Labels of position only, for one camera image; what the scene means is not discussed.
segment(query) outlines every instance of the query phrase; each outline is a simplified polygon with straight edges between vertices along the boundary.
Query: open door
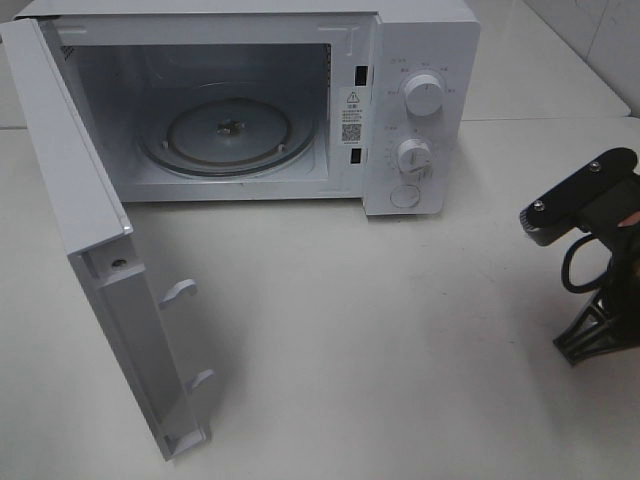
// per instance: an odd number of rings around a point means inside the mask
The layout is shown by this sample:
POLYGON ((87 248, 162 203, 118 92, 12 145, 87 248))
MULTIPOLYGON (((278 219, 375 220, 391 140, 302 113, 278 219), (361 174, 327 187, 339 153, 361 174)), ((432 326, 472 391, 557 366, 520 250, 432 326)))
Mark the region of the open door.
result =
POLYGON ((185 280, 164 299, 153 297, 133 228, 57 67, 65 50, 51 47, 47 23, 6 23, 0 34, 67 257, 169 459, 206 438, 189 394, 207 372, 182 382, 160 313, 195 285, 185 280))

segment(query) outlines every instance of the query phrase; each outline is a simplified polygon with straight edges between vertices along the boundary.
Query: control knob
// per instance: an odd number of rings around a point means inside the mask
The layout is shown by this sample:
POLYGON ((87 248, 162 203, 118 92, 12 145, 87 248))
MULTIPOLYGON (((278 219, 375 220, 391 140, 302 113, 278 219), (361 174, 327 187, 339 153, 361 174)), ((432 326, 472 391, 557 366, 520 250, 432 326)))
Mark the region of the control knob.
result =
POLYGON ((431 167, 431 149, 427 142, 415 138, 398 146, 398 168, 402 173, 417 175, 431 167))
POLYGON ((418 73, 404 85, 404 101, 407 110, 418 117, 427 117, 441 106, 444 82, 436 73, 418 73))

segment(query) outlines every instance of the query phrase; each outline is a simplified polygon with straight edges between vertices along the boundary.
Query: microwave oven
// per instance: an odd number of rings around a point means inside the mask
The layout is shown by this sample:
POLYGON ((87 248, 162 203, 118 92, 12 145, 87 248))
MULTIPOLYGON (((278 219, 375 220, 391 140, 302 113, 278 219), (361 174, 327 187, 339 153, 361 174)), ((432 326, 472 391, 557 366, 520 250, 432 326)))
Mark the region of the microwave oven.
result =
POLYGON ((35 0, 0 26, 68 259, 165 459, 202 442, 122 202, 438 212, 478 42, 462 0, 35 0))

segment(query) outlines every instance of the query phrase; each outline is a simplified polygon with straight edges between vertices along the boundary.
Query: warning label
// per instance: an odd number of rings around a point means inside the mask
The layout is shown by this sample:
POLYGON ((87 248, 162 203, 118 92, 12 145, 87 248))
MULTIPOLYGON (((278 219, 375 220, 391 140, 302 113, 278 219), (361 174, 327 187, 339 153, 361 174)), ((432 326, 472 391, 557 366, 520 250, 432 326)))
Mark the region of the warning label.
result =
POLYGON ((369 87, 340 89, 340 131, 335 132, 340 144, 362 146, 369 96, 369 87))

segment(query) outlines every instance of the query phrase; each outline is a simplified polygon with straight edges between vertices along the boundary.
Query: black cable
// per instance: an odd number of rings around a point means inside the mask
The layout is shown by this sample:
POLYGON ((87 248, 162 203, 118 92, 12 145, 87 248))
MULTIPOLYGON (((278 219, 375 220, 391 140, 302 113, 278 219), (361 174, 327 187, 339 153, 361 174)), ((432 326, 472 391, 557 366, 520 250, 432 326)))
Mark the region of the black cable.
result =
POLYGON ((562 279, 562 285, 564 286, 564 288, 569 290, 571 293, 586 293, 586 292, 591 292, 592 290, 596 290, 597 288, 600 288, 600 286, 602 286, 602 284, 604 283, 604 281, 606 280, 606 278, 610 273, 610 269, 609 267, 607 267, 607 269, 602 274, 600 274, 597 278, 595 278, 594 280, 591 280, 590 282, 584 283, 582 285, 575 285, 571 282, 571 278, 570 278, 571 262, 573 261, 574 255, 576 254, 576 252, 580 247, 582 247, 584 244, 589 243, 590 241, 595 239, 596 239, 596 236, 592 233, 582 237, 573 245, 571 245, 569 247, 569 250, 567 250, 567 253, 564 255, 564 260, 562 261, 562 271, 560 273, 560 278, 562 279))

